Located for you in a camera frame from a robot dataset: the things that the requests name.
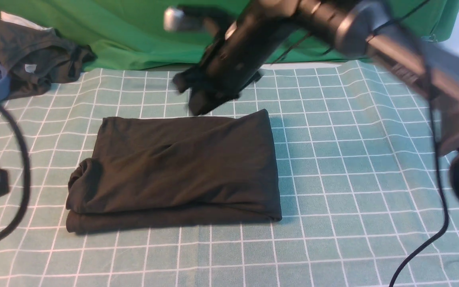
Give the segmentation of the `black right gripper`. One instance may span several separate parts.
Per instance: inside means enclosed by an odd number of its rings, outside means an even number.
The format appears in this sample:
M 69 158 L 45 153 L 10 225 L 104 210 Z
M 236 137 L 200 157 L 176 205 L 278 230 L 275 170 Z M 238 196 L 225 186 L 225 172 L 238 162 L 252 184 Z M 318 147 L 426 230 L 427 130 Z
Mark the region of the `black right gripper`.
M 215 6 L 197 12 L 217 26 L 214 42 L 197 66 L 173 77 L 173 85 L 178 93 L 190 89 L 188 109 L 202 116 L 239 99 L 260 78 L 260 67 L 298 29 L 300 1 L 252 0 L 239 16 Z

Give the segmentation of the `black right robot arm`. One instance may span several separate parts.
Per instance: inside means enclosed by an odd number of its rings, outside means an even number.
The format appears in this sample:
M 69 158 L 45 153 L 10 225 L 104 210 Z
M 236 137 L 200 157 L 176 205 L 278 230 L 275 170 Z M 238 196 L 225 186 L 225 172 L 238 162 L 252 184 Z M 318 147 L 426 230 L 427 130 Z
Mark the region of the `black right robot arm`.
M 261 78 L 266 60 L 297 30 L 348 58 L 368 57 L 426 99 L 441 116 L 437 156 L 458 152 L 449 169 L 459 199 L 459 56 L 416 38 L 382 0 L 251 0 L 239 16 L 213 6 L 172 6 L 166 31 L 207 31 L 214 40 L 202 59 L 178 73 L 190 89 L 189 110 L 205 115 L 239 98 Z

